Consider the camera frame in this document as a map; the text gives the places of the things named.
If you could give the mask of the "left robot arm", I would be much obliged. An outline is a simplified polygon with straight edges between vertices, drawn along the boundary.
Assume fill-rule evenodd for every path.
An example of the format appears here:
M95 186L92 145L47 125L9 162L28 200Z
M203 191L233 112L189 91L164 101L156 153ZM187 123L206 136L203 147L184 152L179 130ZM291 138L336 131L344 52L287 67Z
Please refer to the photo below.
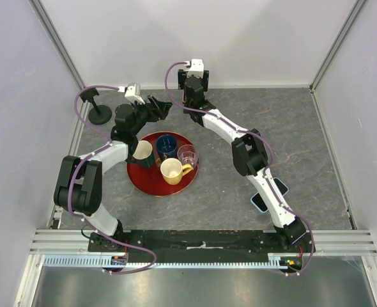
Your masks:
M102 204L103 174L138 152L137 134L147 123L165 120L172 107L153 95L143 104L121 104L115 110L109 141L99 149L63 158L54 191L55 205L91 226L109 251L124 245L123 226Z

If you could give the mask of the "black round-base phone holder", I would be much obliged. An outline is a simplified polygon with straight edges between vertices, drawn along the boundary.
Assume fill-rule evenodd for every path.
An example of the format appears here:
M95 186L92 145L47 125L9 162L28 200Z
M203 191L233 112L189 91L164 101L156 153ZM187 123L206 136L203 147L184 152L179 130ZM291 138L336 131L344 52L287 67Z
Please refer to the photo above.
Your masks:
M93 125L103 125L112 117L110 107L103 104L98 105L95 102L95 97L99 95L96 88L84 89L80 94L80 98L83 102L89 102L92 105L92 109L88 113L88 119Z

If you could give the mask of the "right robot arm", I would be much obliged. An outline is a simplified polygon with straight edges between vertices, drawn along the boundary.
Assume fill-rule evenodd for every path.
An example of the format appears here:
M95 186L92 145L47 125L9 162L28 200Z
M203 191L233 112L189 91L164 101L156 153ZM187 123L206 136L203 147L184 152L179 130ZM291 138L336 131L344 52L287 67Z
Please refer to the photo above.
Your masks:
M314 252L310 227L287 204L275 184L268 163L266 145L258 130L245 130L225 117L205 97L208 91L208 71L178 71L178 86L184 92L183 108L191 119L215 132L231 145L233 164L237 172L256 188L266 205L277 235L278 247L286 252L302 246Z

